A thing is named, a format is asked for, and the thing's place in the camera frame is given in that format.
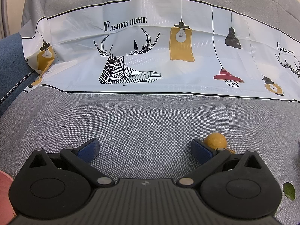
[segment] blue gripper pad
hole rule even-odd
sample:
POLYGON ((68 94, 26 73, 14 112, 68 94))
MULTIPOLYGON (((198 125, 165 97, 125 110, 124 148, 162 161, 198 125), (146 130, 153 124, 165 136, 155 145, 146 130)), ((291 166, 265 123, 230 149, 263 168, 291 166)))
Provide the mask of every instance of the blue gripper pad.
POLYGON ((198 139, 192 141, 190 151, 192 156, 195 157, 201 165, 212 159, 217 154, 216 150, 208 147, 198 139))
POLYGON ((87 163, 90 163, 99 154, 99 141, 92 138, 74 150, 74 154, 87 163))

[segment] triangular cutout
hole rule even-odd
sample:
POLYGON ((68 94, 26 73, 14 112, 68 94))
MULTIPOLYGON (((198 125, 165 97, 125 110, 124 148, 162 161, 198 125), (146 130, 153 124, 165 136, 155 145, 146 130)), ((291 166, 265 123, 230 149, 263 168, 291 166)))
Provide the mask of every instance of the triangular cutout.
POLYGON ((252 168, 262 168, 255 158, 255 156, 250 156, 245 164, 245 167, 252 167, 252 168))
POLYGON ((46 164, 43 156, 42 155, 36 155, 29 167, 30 168, 32 168, 32 167, 42 167, 42 166, 46 166, 46 165, 47 164, 46 164))

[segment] zipper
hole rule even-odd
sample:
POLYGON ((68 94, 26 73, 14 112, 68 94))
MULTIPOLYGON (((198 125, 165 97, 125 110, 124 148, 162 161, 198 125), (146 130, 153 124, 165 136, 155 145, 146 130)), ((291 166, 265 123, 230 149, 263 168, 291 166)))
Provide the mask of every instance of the zipper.
POLYGON ((33 74, 34 73, 34 70, 32 71, 32 72, 30 72, 29 74, 27 74, 23 79, 21 79, 14 87, 12 87, 11 88, 11 90, 9 91, 9 92, 7 92, 6 94, 5 94, 5 96, 3 96, 2 97, 2 99, 0 100, 0 104, 2 103, 2 102, 4 102, 4 100, 11 94, 11 93, 13 93, 13 91, 15 90, 15 89, 17 89, 17 87, 21 84, 21 83, 23 83, 31 74, 33 74))

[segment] red lamp shade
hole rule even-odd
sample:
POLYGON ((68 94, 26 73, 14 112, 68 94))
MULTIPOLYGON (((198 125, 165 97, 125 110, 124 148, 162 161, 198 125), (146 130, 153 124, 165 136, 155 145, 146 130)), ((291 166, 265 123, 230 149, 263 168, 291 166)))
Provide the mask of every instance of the red lamp shade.
POLYGON ((239 77, 233 76, 231 73, 229 73, 226 69, 222 67, 220 74, 216 75, 214 77, 215 80, 232 80, 236 82, 244 83, 239 77))

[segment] green leaf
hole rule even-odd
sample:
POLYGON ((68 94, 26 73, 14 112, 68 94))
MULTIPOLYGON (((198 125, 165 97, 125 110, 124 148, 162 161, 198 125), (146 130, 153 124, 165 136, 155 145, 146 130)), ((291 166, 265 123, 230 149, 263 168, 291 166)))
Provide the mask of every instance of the green leaf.
POLYGON ((290 200, 295 199, 295 188, 291 183, 284 183, 282 189, 286 197, 288 197, 290 200))

